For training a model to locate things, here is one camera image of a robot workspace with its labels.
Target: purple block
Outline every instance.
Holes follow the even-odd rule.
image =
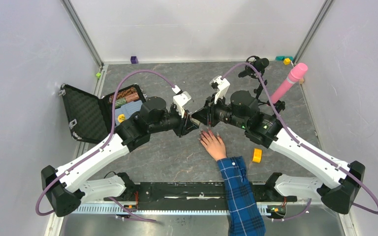
[[[131,64],[138,64],[138,59],[136,56],[131,57]]]

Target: suitcase lid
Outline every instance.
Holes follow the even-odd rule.
[[[111,111],[97,96],[63,84],[61,87],[70,133],[76,140],[98,144],[111,130]]]

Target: pink cylinder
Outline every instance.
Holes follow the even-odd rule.
[[[273,104],[276,103],[296,82],[304,78],[307,71],[308,67],[304,63],[299,63],[292,68],[283,83],[270,97],[270,101]]]

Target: yellow object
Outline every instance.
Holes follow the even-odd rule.
[[[261,161],[261,150],[255,148],[254,154],[253,154],[253,162],[260,163],[260,161]]]
[[[284,63],[285,65],[289,65],[289,64],[290,64],[290,59],[289,59],[289,58],[285,58],[285,59],[283,60],[283,63]]]
[[[125,115],[124,114],[121,114],[118,116],[118,122],[121,123],[125,120]]]

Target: plaid shirt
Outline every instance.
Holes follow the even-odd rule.
[[[257,209],[247,170],[241,156],[218,161],[227,192],[231,223],[229,236],[263,236],[266,232],[263,218]]]

